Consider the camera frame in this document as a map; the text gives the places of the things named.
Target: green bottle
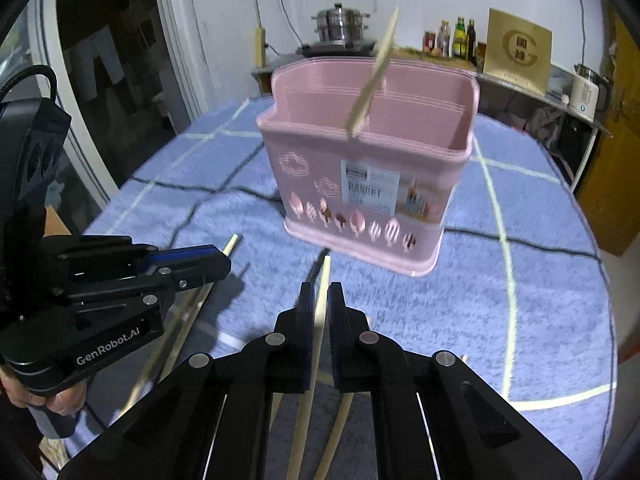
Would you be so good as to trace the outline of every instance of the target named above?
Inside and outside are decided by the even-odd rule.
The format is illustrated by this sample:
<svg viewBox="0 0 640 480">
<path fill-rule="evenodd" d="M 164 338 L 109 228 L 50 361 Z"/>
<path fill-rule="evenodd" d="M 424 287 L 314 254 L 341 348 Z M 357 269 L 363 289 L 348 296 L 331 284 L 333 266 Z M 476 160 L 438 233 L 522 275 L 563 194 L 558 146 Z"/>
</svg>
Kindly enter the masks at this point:
<svg viewBox="0 0 640 480">
<path fill-rule="evenodd" d="M 453 57 L 466 59 L 466 30 L 463 16 L 458 16 L 456 30 L 453 33 Z"/>
</svg>

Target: table leg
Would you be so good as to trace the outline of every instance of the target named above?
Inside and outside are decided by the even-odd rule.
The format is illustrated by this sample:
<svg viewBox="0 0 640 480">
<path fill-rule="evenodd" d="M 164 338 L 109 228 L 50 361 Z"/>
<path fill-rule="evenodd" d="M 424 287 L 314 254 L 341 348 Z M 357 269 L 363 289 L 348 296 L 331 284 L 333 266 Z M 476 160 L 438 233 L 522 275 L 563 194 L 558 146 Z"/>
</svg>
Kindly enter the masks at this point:
<svg viewBox="0 0 640 480">
<path fill-rule="evenodd" d="M 584 155 L 582 156 L 582 160 L 580 161 L 580 166 L 578 166 L 578 171 L 575 172 L 574 181 L 571 183 L 571 191 L 575 191 L 575 187 L 578 185 L 578 182 L 580 182 L 582 172 L 584 172 L 584 168 L 587 166 L 587 161 L 589 160 L 589 156 L 591 155 L 591 151 L 593 150 L 593 145 L 596 142 L 597 136 L 598 128 L 594 126 L 591 130 L 591 137 L 589 137 L 587 149 L 584 150 Z"/>
</svg>

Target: pink basket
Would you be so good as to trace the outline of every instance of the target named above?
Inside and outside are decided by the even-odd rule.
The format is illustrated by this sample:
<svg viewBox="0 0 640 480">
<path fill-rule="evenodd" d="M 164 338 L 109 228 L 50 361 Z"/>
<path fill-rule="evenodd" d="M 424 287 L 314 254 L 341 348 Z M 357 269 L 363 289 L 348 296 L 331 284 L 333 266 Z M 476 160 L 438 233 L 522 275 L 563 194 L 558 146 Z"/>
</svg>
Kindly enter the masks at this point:
<svg viewBox="0 0 640 480">
<path fill-rule="evenodd" d="M 365 123 L 343 125 L 373 60 L 304 60 L 278 70 L 257 118 L 303 240 L 411 276 L 433 269 L 444 214 L 472 150 L 478 84 L 463 72 L 393 60 Z"/>
</svg>

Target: white door frame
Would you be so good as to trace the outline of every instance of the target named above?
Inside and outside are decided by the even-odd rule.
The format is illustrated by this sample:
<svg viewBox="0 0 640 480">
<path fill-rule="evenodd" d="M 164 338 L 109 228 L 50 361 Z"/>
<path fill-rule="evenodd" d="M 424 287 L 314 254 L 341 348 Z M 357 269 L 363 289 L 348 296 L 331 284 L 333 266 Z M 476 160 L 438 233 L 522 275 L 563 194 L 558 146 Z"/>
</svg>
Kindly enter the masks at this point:
<svg viewBox="0 0 640 480">
<path fill-rule="evenodd" d="M 56 0 L 31 0 L 27 14 L 31 59 L 34 64 L 45 64 L 55 71 L 58 105 L 71 115 L 71 128 L 64 146 L 66 156 L 97 205 L 104 209 L 118 192 L 118 186 L 95 147 L 71 88 L 58 33 Z M 48 96 L 47 82 L 40 77 L 37 80 L 40 92 Z"/>
<path fill-rule="evenodd" d="M 207 67 L 193 0 L 157 0 L 162 31 L 191 121 L 208 112 L 214 86 Z"/>
</svg>

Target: bottle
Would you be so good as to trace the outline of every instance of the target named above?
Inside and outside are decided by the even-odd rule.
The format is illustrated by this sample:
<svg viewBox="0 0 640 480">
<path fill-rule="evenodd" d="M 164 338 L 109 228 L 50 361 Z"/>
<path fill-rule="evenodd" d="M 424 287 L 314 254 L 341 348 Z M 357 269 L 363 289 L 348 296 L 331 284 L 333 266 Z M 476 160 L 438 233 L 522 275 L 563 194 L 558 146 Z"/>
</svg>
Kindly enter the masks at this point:
<svg viewBox="0 0 640 480">
<path fill-rule="evenodd" d="M 438 33 L 438 48 L 442 57 L 449 57 L 449 44 L 451 42 L 451 29 L 449 28 L 449 20 L 442 20 L 440 31 Z"/>
<path fill-rule="evenodd" d="M 458 16 L 458 23 L 456 24 L 456 30 L 453 32 L 453 57 L 460 57 L 466 59 L 466 32 L 465 32 L 465 19 L 463 16 Z"/>
<path fill-rule="evenodd" d="M 469 20 L 469 28 L 466 30 L 466 58 L 476 64 L 476 22 Z"/>
</svg>

